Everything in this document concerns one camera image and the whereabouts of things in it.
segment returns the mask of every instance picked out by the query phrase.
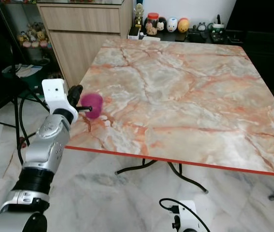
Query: wooden cabinet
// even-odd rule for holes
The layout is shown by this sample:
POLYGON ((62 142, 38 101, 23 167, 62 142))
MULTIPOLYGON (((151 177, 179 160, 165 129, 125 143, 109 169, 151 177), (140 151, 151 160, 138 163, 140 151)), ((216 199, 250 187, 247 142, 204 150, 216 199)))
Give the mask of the wooden cabinet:
POLYGON ((132 0, 122 5, 39 3, 39 12, 69 87, 78 85, 107 38, 126 38, 132 0))
POLYGON ((68 86, 78 85, 107 38, 113 34, 50 31, 68 86))

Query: orange egg figurine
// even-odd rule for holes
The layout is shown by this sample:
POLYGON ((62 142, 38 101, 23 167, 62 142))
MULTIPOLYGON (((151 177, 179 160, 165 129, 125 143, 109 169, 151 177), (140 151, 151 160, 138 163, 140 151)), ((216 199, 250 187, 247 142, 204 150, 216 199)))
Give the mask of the orange egg figurine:
POLYGON ((178 23, 178 31, 180 33, 185 33, 189 30, 189 20, 187 18, 181 18, 178 23))

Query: cabinet drawer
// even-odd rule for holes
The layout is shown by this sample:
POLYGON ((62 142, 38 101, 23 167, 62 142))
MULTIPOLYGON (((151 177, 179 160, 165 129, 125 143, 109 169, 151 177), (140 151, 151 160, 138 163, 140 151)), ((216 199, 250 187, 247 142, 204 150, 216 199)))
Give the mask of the cabinet drawer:
POLYGON ((119 9, 41 7, 49 30, 120 32, 119 9))

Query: white wall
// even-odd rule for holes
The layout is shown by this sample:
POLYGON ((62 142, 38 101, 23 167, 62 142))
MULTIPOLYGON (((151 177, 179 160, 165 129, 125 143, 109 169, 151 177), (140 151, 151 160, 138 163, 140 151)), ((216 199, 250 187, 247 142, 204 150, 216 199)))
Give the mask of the white wall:
POLYGON ((186 17, 190 21, 190 27, 193 27, 199 22, 213 22, 220 14, 221 22, 227 24, 235 2, 236 0, 143 0, 143 19, 149 12, 156 12, 166 19, 172 16, 178 19, 186 17))

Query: red table edge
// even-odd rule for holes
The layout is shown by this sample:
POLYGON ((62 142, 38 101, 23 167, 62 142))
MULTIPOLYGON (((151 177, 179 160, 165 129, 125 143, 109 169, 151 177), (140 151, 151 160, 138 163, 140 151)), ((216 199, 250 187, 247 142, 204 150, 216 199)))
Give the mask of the red table edge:
POLYGON ((116 151, 97 150, 97 149, 83 148, 83 147, 76 147, 76 146, 66 146, 65 148, 71 149, 71 150, 90 151, 90 152, 111 154, 111 155, 117 155, 117 156, 129 156, 129 157, 140 158, 140 159, 158 160, 158 161, 165 161, 165 162, 173 162, 173 163, 181 163, 181 164, 202 166, 202 167, 208 167, 208 168, 223 169, 223 170, 229 170, 229 171, 238 171, 238 172, 244 172, 244 173, 254 173, 254 174, 273 175, 274 176, 274 173, 271 173, 271 172, 255 171, 255 170, 242 169, 242 168, 231 168, 231 167, 224 167, 224 166, 220 166, 220 165, 213 165, 213 164, 206 164, 206 163, 195 163, 195 162, 188 162, 188 161, 179 161, 179 160, 173 160, 173 159, 151 157, 151 156, 142 156, 142 155, 134 155, 134 154, 128 154, 128 153, 122 153, 122 152, 116 152, 116 151))

